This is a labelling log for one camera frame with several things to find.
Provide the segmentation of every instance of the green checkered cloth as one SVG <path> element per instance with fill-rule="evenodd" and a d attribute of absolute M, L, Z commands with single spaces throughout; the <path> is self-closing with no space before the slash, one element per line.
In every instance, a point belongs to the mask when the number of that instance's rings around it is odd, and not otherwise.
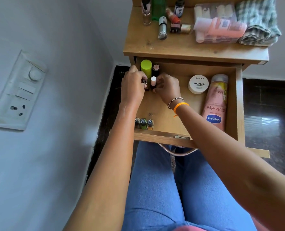
<path fill-rule="evenodd" d="M 275 0 L 247 0 L 236 4 L 238 21 L 247 24 L 239 39 L 243 45 L 271 46 L 276 43 L 281 31 L 277 26 Z"/>

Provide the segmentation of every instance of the green bottle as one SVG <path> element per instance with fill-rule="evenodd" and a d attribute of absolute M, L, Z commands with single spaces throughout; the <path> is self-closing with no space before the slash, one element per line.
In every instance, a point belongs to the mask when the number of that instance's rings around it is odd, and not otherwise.
<path fill-rule="evenodd" d="M 152 0 L 152 20 L 158 21 L 160 17 L 166 16 L 166 0 Z"/>

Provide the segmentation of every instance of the blue jeans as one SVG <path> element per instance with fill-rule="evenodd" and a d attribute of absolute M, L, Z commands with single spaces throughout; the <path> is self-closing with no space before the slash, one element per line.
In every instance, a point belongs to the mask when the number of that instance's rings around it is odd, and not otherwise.
<path fill-rule="evenodd" d="M 180 200 L 170 155 L 156 143 L 139 142 L 126 198 L 122 231 L 173 230 L 193 225 L 207 231 L 256 231 L 200 151 L 177 165 Z"/>

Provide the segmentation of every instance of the clear plastic box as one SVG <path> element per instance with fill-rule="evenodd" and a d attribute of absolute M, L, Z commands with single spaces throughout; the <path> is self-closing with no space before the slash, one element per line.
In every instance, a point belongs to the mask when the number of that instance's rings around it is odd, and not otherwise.
<path fill-rule="evenodd" d="M 215 17 L 229 19 L 230 21 L 236 22 L 236 9 L 234 3 L 206 3 L 196 4 L 194 7 L 194 19 L 198 17 L 210 18 Z M 204 32 L 195 31 L 196 41 L 198 43 L 210 44 L 210 43 L 229 43 L 233 44 L 238 41 L 239 38 L 207 35 Z"/>

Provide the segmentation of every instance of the orange wristband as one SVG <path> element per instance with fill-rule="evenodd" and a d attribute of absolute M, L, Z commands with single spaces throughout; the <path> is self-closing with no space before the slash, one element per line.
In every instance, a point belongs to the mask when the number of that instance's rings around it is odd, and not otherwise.
<path fill-rule="evenodd" d="M 176 114 L 176 115 L 174 116 L 174 118 L 178 116 L 177 113 L 176 113 L 177 108 L 178 108 L 180 105 L 183 105 L 183 104 L 186 104 L 186 105 L 190 106 L 188 103 L 185 103 L 185 102 L 181 102 L 181 103 L 177 104 L 177 105 L 175 106 L 175 108 L 174 108 L 174 112 L 175 112 L 175 114 Z"/>

